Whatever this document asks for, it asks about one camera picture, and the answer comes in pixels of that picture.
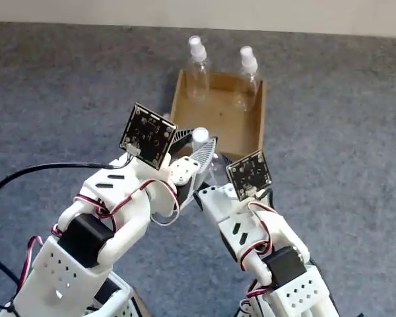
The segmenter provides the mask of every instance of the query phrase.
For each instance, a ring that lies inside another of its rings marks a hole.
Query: red wire
[[[255,248],[257,248],[257,247],[259,247],[259,246],[262,246],[262,245],[265,245],[265,244],[267,244],[267,243],[271,244],[271,241],[269,241],[269,240],[268,240],[268,241],[266,241],[266,240],[257,241],[257,242],[255,242],[255,243],[251,244],[251,246],[249,246],[248,249],[246,249],[246,251],[241,255],[240,261],[239,261],[240,268],[242,269],[242,271],[245,271],[245,270],[246,270],[246,269],[245,269],[245,266],[244,266],[244,259],[245,259],[245,257],[246,257],[249,253],[251,253],[251,251],[254,250]]]
[[[24,265],[22,267],[22,271],[20,273],[20,278],[19,278],[19,283],[18,283],[17,288],[16,288],[16,293],[18,293],[20,291],[20,289],[22,288],[22,286],[23,286],[23,284],[24,284],[24,282],[26,280],[26,275],[28,274],[28,271],[30,269],[29,266],[28,266],[28,264],[30,263],[30,256],[32,256],[32,249],[34,247],[35,241],[37,241],[37,238],[38,238],[38,236],[32,236],[29,239],[29,241],[28,241],[28,244],[27,244],[27,247],[26,247],[25,262],[24,262]]]

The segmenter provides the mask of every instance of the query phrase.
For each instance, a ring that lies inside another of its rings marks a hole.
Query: open cardboard box
[[[233,91],[240,78],[229,73],[211,73],[210,91],[204,104],[196,104],[187,97],[186,74],[179,72],[170,120],[179,129],[205,127],[210,136],[218,137],[216,151],[231,160],[261,149],[263,146],[265,115],[265,82],[261,81],[255,104],[248,112],[233,108]],[[190,154],[187,149],[183,155]]]

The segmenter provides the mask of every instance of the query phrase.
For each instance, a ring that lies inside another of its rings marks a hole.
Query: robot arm
[[[208,142],[213,152],[215,142]],[[197,159],[192,154],[170,164],[166,154],[158,170],[135,157],[123,168],[102,169],[88,178],[80,194],[106,206],[114,218],[113,230],[97,218],[95,204],[75,200],[58,220],[61,236],[46,240],[13,299],[19,315],[79,317],[91,304],[100,307],[93,312],[97,317],[123,316],[127,307],[138,311],[132,288],[112,272],[113,264],[145,234],[153,215],[179,214],[204,180],[205,163],[211,159],[202,155],[206,146]],[[111,164],[121,166],[127,156]],[[6,310],[0,313],[10,316]]]
[[[213,186],[198,197],[233,259],[255,275],[242,316],[339,317],[308,248],[285,219],[265,205],[267,198],[239,201],[232,187]]]

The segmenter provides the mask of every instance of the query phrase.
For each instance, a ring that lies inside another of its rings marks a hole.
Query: bottle cap
[[[189,38],[189,46],[191,47],[192,60],[196,62],[202,62],[207,58],[207,51],[205,46],[201,43],[199,36],[191,36]]]
[[[255,58],[251,46],[244,46],[240,49],[242,57],[242,67],[247,73],[255,73],[258,69],[257,59]]]
[[[194,151],[199,149],[208,141],[210,137],[209,130],[204,127],[197,127],[192,131],[192,148]]]

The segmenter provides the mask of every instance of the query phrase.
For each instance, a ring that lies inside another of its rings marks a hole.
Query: plastic bottle
[[[255,104],[260,82],[257,73],[258,63],[250,46],[241,48],[240,55],[242,58],[241,78],[234,91],[233,105],[239,111],[250,111]]]
[[[210,65],[205,46],[199,36],[189,38],[191,58],[186,69],[187,95],[197,104],[203,104],[210,89]]]

